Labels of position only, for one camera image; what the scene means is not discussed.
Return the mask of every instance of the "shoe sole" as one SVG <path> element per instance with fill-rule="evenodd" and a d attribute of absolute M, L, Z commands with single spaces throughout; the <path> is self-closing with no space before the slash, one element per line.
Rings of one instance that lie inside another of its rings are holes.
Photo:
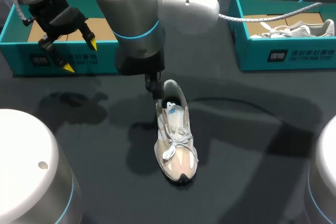
<path fill-rule="evenodd" d="M 160 160 L 159 160 L 159 157 L 158 157 L 158 153 L 157 153 L 157 148 L 156 148 L 156 144 L 157 144 L 157 142 L 155 142 L 155 145 L 154 145 L 154 153 L 155 153 L 155 157 L 156 157 L 156 160 L 157 160 L 157 162 L 158 162 L 158 164 L 159 164 L 159 166 L 160 166 L 160 168 L 161 168 L 161 172 L 163 173 L 163 175 L 165 176 L 165 178 L 170 182 L 170 183 L 172 183 L 172 184 L 174 184 L 174 185 L 177 185 L 177 186 L 184 186 L 184 185 L 187 185 L 187 184 L 189 184 L 189 183 L 191 183 L 193 180 L 194 180 L 194 178 L 195 178 L 195 175 L 196 175 L 196 172 L 195 172 L 195 174 L 194 174 L 194 176 L 192 177 L 192 178 L 188 178 L 184 173 L 183 174 L 181 174 L 181 176 L 180 176 L 180 178 L 178 179 L 178 180 L 174 180 L 174 179 L 172 179 L 169 175 L 167 175 L 165 172 L 164 172 L 164 170 L 163 170 L 163 167 L 162 167 L 162 165 L 161 165 L 161 162 L 160 162 Z"/>

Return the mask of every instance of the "white sneaker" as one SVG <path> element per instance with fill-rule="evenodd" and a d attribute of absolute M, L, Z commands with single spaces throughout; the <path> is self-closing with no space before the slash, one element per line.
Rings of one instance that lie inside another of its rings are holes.
<path fill-rule="evenodd" d="M 159 130 L 154 151 L 164 174 L 172 182 L 186 184 L 194 177 L 198 163 L 188 105 L 176 81 L 165 81 L 163 90 L 165 99 L 156 104 Z"/>
<path fill-rule="evenodd" d="M 323 24 L 306 24 L 302 21 L 292 26 L 278 26 L 271 28 L 264 22 L 260 23 L 269 32 L 252 35 L 252 39 L 261 38 L 298 38 L 298 37 L 333 37 L 335 35 L 334 21 L 328 19 Z"/>

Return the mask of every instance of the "dark surface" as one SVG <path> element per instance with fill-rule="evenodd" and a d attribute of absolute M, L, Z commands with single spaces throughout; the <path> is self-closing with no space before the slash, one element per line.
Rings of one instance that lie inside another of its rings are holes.
<path fill-rule="evenodd" d="M 199 36 L 166 27 L 166 70 L 190 106 L 197 177 L 171 185 L 154 154 L 144 76 L 12 78 L 0 57 L 0 107 L 40 118 L 81 186 L 83 224 L 289 223 L 308 156 L 336 114 L 333 71 L 238 70 L 227 24 Z"/>

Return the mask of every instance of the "white shoelace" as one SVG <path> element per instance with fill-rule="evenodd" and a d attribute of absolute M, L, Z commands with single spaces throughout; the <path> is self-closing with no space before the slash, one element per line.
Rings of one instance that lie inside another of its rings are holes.
<path fill-rule="evenodd" d="M 189 140 L 194 138 L 191 135 L 189 124 L 187 124 L 187 128 L 178 127 L 178 128 L 175 129 L 175 128 L 171 127 L 170 130 L 168 129 L 168 125 L 166 124 L 165 129 L 166 129 L 167 134 L 169 135 L 169 138 L 170 138 L 169 143 L 171 143 L 171 146 L 167 151 L 165 151 L 163 153 L 163 155 L 162 155 L 163 160 L 165 160 L 165 161 L 170 160 L 175 155 L 176 148 L 178 146 L 182 146 L 182 147 L 186 147 L 187 149 L 189 149 L 193 153 L 193 155 L 195 156 L 196 162 L 198 162 L 197 154 L 195 153 L 195 150 L 188 146 Z M 178 130 L 178 133 L 180 134 L 180 137 L 176 137 L 172 133 L 171 130 L 173 130 L 174 132 L 176 130 Z"/>
<path fill-rule="evenodd" d="M 277 26 L 275 28 L 271 28 L 265 22 L 260 22 L 260 24 L 269 31 L 269 34 L 270 34 L 271 38 L 284 38 L 284 37 L 291 37 L 292 36 L 291 30 L 288 26 Z"/>

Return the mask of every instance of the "teal box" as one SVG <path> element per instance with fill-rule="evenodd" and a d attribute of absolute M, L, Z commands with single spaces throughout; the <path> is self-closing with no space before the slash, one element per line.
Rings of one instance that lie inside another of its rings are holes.
<path fill-rule="evenodd" d="M 275 0 L 231 0 L 229 16 L 285 14 L 312 3 Z M 336 5 L 326 4 L 309 10 L 322 19 L 336 21 Z M 336 37 L 250 39 L 245 23 L 230 22 L 239 68 L 248 70 L 290 70 L 336 68 Z M 270 60 L 280 54 L 277 61 Z"/>
<path fill-rule="evenodd" d="M 87 18 L 104 18 L 95 0 L 67 0 Z M 26 17 L 31 17 L 28 7 L 21 6 Z M 15 12 L 14 6 L 0 35 L 0 50 L 14 75 L 74 75 L 58 68 L 43 52 L 37 42 L 27 42 L 31 25 L 25 27 Z M 85 41 L 56 41 L 57 50 L 73 67 L 75 74 L 115 74 L 114 54 L 118 47 L 116 40 L 98 40 L 97 51 L 88 48 Z"/>

